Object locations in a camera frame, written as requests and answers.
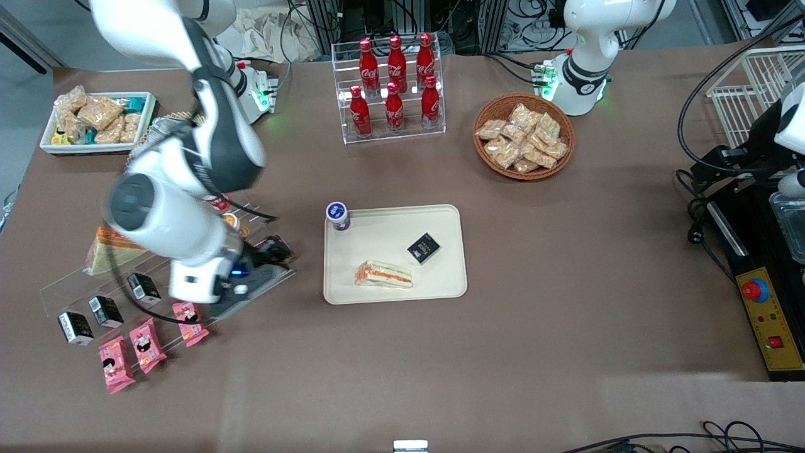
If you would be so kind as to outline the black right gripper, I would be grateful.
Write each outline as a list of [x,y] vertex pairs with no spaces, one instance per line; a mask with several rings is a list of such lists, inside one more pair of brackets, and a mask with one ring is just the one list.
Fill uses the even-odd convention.
[[267,236],[258,245],[243,243],[238,259],[238,280],[245,280],[261,272],[276,271],[279,266],[289,266],[294,254],[280,236]]

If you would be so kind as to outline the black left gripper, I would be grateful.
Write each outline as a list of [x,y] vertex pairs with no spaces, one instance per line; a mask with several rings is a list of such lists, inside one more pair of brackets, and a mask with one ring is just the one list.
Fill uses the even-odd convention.
[[763,182],[781,170],[782,164],[773,152],[749,145],[734,148],[718,145],[690,168],[694,182],[701,188],[745,173]]

